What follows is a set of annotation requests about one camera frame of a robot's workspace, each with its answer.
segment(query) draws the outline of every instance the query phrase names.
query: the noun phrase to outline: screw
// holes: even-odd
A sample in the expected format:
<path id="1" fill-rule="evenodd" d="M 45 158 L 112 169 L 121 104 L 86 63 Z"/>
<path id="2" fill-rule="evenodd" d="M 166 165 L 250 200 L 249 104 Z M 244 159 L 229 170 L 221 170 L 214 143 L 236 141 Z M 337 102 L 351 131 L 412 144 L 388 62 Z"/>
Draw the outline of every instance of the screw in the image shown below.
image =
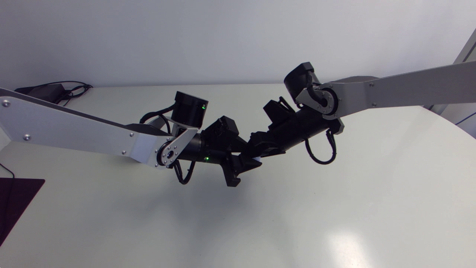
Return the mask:
<path id="1" fill-rule="evenodd" d="M 10 102 L 9 102 L 8 100 L 4 100 L 4 101 L 1 103 L 1 105 L 2 105 L 3 107 L 7 107 L 7 108 L 8 108 L 8 107 L 10 107 Z"/>

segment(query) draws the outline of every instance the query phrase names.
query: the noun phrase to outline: robotic arm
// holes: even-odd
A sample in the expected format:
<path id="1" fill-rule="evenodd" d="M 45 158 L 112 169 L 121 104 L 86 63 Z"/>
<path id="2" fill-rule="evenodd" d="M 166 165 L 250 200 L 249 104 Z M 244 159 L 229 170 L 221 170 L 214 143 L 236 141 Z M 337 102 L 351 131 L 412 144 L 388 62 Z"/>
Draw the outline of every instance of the robotic arm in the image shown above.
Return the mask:
<path id="1" fill-rule="evenodd" d="M 182 184 L 189 181 L 195 162 L 219 164 L 227 185 L 237 186 L 238 175 L 261 166 L 261 157 L 284 154 L 303 141 L 316 162 L 331 163 L 336 157 L 333 135 L 344 128 L 340 117 L 369 108 L 476 102 L 476 61 L 324 84 L 306 62 L 290 72 L 284 84 L 298 111 L 282 97 L 268 102 L 264 110 L 272 124 L 266 132 L 252 133 L 247 142 L 226 116 L 198 133 L 208 101 L 181 92 L 173 106 L 145 115 L 141 124 L 121 125 L 0 89 L 0 126 L 12 141 L 120 155 L 157 169 L 174 168 Z M 170 111 L 171 117 L 163 115 Z M 161 130 L 165 124 L 167 132 Z M 308 143 L 308 138 L 324 130 L 334 151 L 329 161 L 317 160 Z M 185 178 L 179 160 L 192 161 Z"/>

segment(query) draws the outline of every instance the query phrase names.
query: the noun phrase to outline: black mat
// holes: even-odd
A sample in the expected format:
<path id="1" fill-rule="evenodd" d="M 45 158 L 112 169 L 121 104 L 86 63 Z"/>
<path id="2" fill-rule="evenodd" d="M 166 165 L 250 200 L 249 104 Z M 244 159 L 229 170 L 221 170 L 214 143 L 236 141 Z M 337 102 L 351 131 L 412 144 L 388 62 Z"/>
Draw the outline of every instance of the black mat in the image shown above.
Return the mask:
<path id="1" fill-rule="evenodd" d="M 43 183 L 42 179 L 0 178 L 0 246 Z"/>

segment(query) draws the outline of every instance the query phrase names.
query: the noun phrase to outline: white table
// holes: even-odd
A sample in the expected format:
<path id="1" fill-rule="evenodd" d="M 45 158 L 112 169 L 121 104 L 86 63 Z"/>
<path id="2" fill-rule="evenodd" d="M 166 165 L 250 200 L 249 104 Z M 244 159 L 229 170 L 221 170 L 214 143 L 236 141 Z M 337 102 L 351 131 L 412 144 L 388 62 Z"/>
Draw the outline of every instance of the white table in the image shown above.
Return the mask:
<path id="1" fill-rule="evenodd" d="M 290 99 L 280 84 L 95 88 L 69 107 L 136 123 L 177 90 L 210 101 L 204 126 L 227 115 L 245 140 L 267 130 L 270 99 Z M 474 267 L 476 141 L 421 107 L 343 122 L 334 163 L 301 144 L 236 188 L 218 165 L 197 164 L 183 186 L 124 157 L 10 143 L 0 162 L 46 183 L 0 267 Z M 330 156 L 323 133 L 311 147 Z"/>

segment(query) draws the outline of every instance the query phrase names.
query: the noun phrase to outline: aluminum arm segment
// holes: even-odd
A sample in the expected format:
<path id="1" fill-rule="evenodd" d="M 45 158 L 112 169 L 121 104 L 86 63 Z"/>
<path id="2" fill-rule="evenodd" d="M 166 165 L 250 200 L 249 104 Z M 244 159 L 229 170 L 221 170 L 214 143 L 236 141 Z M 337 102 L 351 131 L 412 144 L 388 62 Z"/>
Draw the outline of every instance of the aluminum arm segment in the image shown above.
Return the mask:
<path id="1" fill-rule="evenodd" d="M 198 131 L 185 126 L 174 137 L 150 125 L 121 125 L 5 89 L 0 104 L 0 127 L 12 141 L 126 156 L 154 167 L 174 161 Z M 164 144 L 176 148 L 158 164 Z"/>
<path id="2" fill-rule="evenodd" d="M 306 90 L 296 98 L 331 120 L 368 108 L 476 102 L 476 61 L 384 78 L 349 77 L 315 86 L 327 101 L 314 101 Z"/>

